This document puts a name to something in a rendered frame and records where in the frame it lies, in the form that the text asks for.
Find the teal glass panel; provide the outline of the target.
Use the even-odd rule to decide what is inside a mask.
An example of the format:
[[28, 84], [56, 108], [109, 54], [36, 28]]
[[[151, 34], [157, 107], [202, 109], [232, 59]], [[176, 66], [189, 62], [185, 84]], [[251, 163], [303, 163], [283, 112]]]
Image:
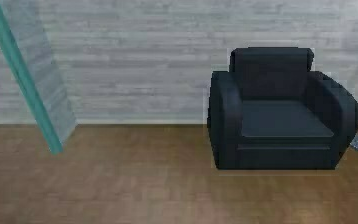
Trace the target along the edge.
[[0, 124], [34, 124], [59, 154], [77, 126], [38, 0], [0, 0]]

